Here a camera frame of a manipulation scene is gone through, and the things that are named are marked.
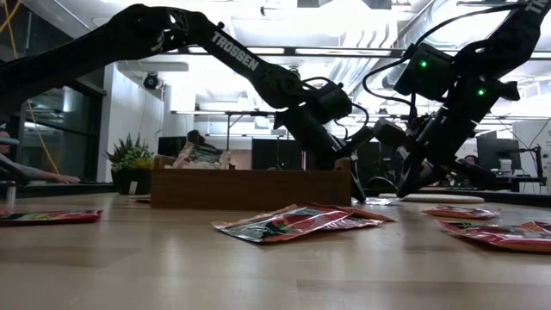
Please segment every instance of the potted plant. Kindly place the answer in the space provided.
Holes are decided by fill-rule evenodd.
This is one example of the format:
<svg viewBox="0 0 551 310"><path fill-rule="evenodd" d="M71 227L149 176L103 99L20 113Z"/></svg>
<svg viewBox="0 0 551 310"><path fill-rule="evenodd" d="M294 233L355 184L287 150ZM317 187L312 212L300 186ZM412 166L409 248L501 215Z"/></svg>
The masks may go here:
<svg viewBox="0 0 551 310"><path fill-rule="evenodd" d="M133 142L130 134L126 140L119 139L113 153L105 152L111 162L111 177L117 192L128 195L147 195L151 190L153 153L149 146L138 139Z"/></svg>

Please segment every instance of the yellow cable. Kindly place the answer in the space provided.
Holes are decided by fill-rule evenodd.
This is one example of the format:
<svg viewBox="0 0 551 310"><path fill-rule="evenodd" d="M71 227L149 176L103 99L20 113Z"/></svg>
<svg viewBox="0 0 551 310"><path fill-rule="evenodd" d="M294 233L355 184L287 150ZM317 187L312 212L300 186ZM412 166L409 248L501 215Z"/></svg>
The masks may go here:
<svg viewBox="0 0 551 310"><path fill-rule="evenodd" d="M0 34L2 33L2 31L5 29L6 27L6 24L8 25L8 30L9 30L9 38L11 39L11 48L13 49L14 51L14 56L15 58L19 58L18 55L17 55L17 50L15 48L15 37L14 37L14 33L13 33L13 30L11 28L11 19L13 18L13 16L15 15L17 9L19 8L19 5L21 4L21 0L18 0L17 1L17 4L15 5L14 7L14 10L11 12L9 12L8 10L8 4L7 3L4 3L4 11L6 12L6 22L4 22L4 24L0 27ZM42 139L42 133L40 132L40 129L38 128L38 124L36 123L36 118L34 118L34 111L33 111L33 107L31 105L31 102L29 100L26 101L27 102L27 106L28 106L28 109L29 111L31 112L31 118L33 119L33 123L34 123L34 128L36 128L36 132L38 133L38 138L40 140L40 143L42 144L42 149L44 149L44 152L46 153L46 156L48 158L48 161L50 162L50 164L52 165L53 167L53 170L55 171L55 173L57 175L59 175L59 170L58 170L58 166L53 162L53 159L52 159L52 156L50 155L50 152L48 151L48 148L46 147L46 143L44 143L44 140Z"/></svg>
<svg viewBox="0 0 551 310"><path fill-rule="evenodd" d="M6 21L0 26L0 34L3 32L3 29L6 28L7 25L10 24L11 19L14 17L15 13L17 13L17 10L19 9L19 6L21 5L21 0L17 0L17 3L15 4L14 10L11 11L11 13L8 14L8 4L6 1L4 1L3 6L6 7Z"/></svg>

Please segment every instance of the snack bag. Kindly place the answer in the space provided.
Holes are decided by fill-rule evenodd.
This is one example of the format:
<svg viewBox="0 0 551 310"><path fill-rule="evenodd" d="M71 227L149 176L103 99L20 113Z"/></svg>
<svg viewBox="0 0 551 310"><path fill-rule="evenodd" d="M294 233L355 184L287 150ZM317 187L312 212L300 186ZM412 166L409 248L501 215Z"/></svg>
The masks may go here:
<svg viewBox="0 0 551 310"><path fill-rule="evenodd" d="M354 207L342 207L342 206L336 206L336 205L323 205L317 202L308 202L308 204L311 204L313 206L320 206L320 207L326 207L326 208L336 208L339 210L343 210L346 212L351 212L352 216L362 218L362 219L370 219L370 220L382 220L387 222L395 222L396 220L393 220L385 215L380 214L374 214L372 212L366 211L362 209L362 206L356 205Z"/></svg>
<svg viewBox="0 0 551 310"><path fill-rule="evenodd" d="M439 205L430 210L421 211L434 216L453 217L470 220L489 220L501 214L501 209L486 210L481 208L464 208L447 205Z"/></svg>
<svg viewBox="0 0 551 310"><path fill-rule="evenodd" d="M443 228L482 242L513 251L551 253L551 225L531 221L521 226L478 225L438 221Z"/></svg>
<svg viewBox="0 0 551 310"><path fill-rule="evenodd" d="M172 168L179 169L228 169L230 152L212 146L200 146L187 142Z"/></svg>
<svg viewBox="0 0 551 310"><path fill-rule="evenodd" d="M270 214L260 214L234 223L214 222L213 226L230 236L266 243L290 240L319 230L351 215L335 208L291 205Z"/></svg>
<svg viewBox="0 0 551 310"><path fill-rule="evenodd" d="M46 225L46 224L71 224L91 223L100 220L101 210L90 211L53 211L35 213L9 213L0 214L2 225Z"/></svg>
<svg viewBox="0 0 551 310"><path fill-rule="evenodd" d="M370 220L362 219L355 216L349 216L342 220L332 222L331 224L326 225L323 230L341 230L341 229L353 229L353 228L362 228L362 227L376 227L384 223L382 220Z"/></svg>

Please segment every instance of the ceiling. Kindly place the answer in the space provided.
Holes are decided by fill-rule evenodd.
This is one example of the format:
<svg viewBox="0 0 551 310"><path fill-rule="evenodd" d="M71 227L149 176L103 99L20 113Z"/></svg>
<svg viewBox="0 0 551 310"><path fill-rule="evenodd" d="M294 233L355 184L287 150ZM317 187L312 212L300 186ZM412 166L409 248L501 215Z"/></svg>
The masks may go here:
<svg viewBox="0 0 551 310"><path fill-rule="evenodd" d="M392 9L370 9L363 0L314 0L327 3L319 8L302 8L302 0L23 0L38 15L72 37L78 37L101 26L114 14L132 3L155 6L173 6L201 11L212 22L224 22L225 31L247 47L335 47L335 48L406 48L413 40L437 23L462 13L484 9L460 7L455 0L410 0L409 6L394 5ZM433 34L427 41L437 47L455 49L473 40L490 34L505 18L505 14L471 17L454 22ZM551 29L547 18L542 29ZM545 32L537 50L551 49L551 35ZM406 114L407 106L392 104L368 96L360 87L363 75L374 66L384 65L385 59L339 58L326 54L306 56L270 55L261 57L286 68L298 68L302 78L328 77L342 82L344 89L368 108L371 113L385 108L390 114ZM251 95L248 82L222 65L218 60L205 55L158 55L140 62L128 62L122 66L131 68L133 76L144 76L144 67L149 71L155 65L179 64L175 71L160 71L159 76L167 84L178 85L184 79L192 80L198 104L225 102L242 103ZM551 75L548 61L530 61L512 72L509 79L521 80L523 87L533 87ZM382 80L387 72L376 75L369 81L372 89L381 94L394 95L384 90ZM419 100L422 108L436 109L433 102ZM499 102L497 114L510 114L527 110Z"/></svg>

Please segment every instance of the window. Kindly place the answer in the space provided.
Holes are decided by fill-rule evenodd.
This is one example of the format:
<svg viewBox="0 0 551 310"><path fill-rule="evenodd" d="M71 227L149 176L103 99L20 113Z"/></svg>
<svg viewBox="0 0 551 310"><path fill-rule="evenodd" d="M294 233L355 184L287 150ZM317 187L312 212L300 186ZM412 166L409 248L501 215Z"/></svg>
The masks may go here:
<svg viewBox="0 0 551 310"><path fill-rule="evenodd" d="M52 127L93 134L99 130L101 100L70 87L49 90L30 98L36 120ZM26 106L30 116L31 110Z"/></svg>
<svg viewBox="0 0 551 310"><path fill-rule="evenodd" d="M7 3L11 11L17 0L0 0L0 3ZM4 22L3 6L0 5L0 8L0 22ZM20 57L42 53L71 41L69 35L34 14L24 4L15 13L11 26L15 36L15 49ZM0 59L9 61L13 58L11 39L6 28L0 34ZM8 133L21 143L10 148L9 158L20 164L55 172L33 122L33 112L44 143L59 172L95 181L104 95L97 89L101 90L102 77L103 70L81 77L95 88L78 81L68 81L67 84L71 87L52 89L29 98L32 110L23 103L20 113L12 115L6 125Z"/></svg>
<svg viewBox="0 0 551 310"><path fill-rule="evenodd" d="M39 125L42 139L59 173L96 180L97 137ZM21 139L21 164L55 172L32 122L25 122Z"/></svg>

